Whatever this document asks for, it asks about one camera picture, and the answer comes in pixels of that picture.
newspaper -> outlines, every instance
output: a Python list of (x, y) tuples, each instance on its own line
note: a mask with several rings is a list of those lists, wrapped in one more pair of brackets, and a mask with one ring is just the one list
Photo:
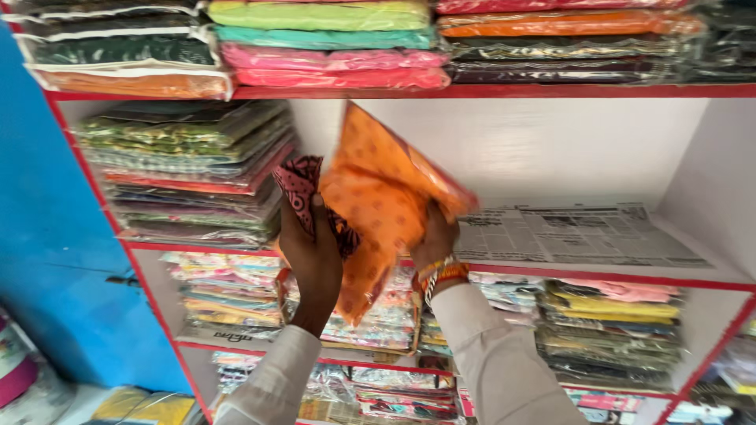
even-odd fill
[(642, 205), (490, 208), (460, 219), (465, 260), (710, 268)]

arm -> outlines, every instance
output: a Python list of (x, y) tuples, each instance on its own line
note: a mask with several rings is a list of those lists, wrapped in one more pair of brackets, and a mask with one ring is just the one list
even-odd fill
[[(418, 269), (451, 254), (459, 236), (434, 203), (428, 216), (425, 239), (412, 249)], [(431, 307), (481, 425), (587, 424), (538, 357), (533, 333), (508, 324), (466, 279), (438, 283)]]
[(281, 205), (280, 247), (297, 277), (301, 303), (268, 354), (218, 409), (216, 425), (289, 425), (318, 356), (318, 339), (341, 289), (342, 263), (320, 195), (311, 202), (315, 238), (299, 224), (291, 205)]

teal fabric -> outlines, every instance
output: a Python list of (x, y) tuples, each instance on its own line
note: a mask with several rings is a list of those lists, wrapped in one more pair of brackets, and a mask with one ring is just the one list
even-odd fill
[(239, 26), (215, 27), (218, 39), (248, 45), (309, 50), (349, 50), (358, 48), (434, 48), (435, 28), (396, 31), (298, 31), (294, 29), (252, 29)]

orange fabric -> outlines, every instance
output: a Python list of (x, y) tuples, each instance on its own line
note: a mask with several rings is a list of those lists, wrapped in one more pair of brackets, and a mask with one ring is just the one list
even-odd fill
[(442, 205), (449, 219), (478, 206), (474, 194), (352, 102), (320, 192), (362, 238), (344, 261), (336, 304), (354, 326), (380, 294), (397, 254), (425, 234), (429, 198)]
[(690, 14), (649, 9), (468, 14), (440, 17), (437, 24), (447, 37), (691, 34), (705, 28)]
[(155, 98), (225, 98), (227, 80), (219, 76), (188, 74), (139, 77), (93, 76), (84, 73), (36, 71), (50, 84), (66, 92), (108, 93)]

shelving unit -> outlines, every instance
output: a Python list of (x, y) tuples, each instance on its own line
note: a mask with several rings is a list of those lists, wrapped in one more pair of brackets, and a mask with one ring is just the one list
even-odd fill
[[(121, 229), (68, 128), (118, 101), (151, 98), (62, 92), (45, 92), (44, 96), (118, 234)], [(236, 99), (298, 99), (293, 102), (293, 110), (306, 153), (330, 152), (338, 132), (339, 99), (373, 99), (360, 103), (432, 160), (445, 168), (456, 166), (450, 169), (451, 174), (463, 184), (484, 195), (499, 195), (485, 200), (488, 205), (563, 206), (567, 204), (564, 199), (593, 205), (643, 201), (657, 212), (658, 222), (672, 223), (664, 229), (709, 260), (714, 268), (527, 262), (471, 266), (478, 271), (689, 288), (682, 317), (682, 338), (688, 352), (673, 373), (674, 392), (613, 391), (648, 397), (637, 416), (637, 425), (662, 425), (675, 406), (688, 399), (690, 389), (756, 309), (756, 226), (751, 225), (756, 212), (756, 167), (752, 165), (756, 144), (752, 143), (750, 130), (756, 110), (756, 103), (750, 99), (753, 97), (756, 84), (453, 85), (433, 92), (242, 87), (234, 95)], [(596, 107), (582, 103), (580, 98), (627, 100)], [(648, 99), (639, 104), (639, 99), (631, 98)], [(689, 99), (682, 103), (675, 98), (721, 99)], [(450, 125), (466, 128), (464, 132), (454, 132)], [(547, 157), (550, 162), (538, 166), (538, 161)], [(268, 343), (233, 343), (228, 338), (223, 342), (220, 337), (180, 340), (184, 310), (176, 290), (178, 282), (168, 276), (158, 258), (170, 250), (249, 252), (128, 241), (122, 241), (122, 246), (207, 414), (218, 392), (215, 368), (210, 363), (212, 352), (220, 349), (260, 355)], [(263, 250), (256, 255), (276, 253)], [(400, 263), (412, 265), (409, 259)], [(393, 365), (382, 365), (368, 352), (324, 349), (319, 361), (449, 374), (417, 368), (414, 359), (408, 357)]]

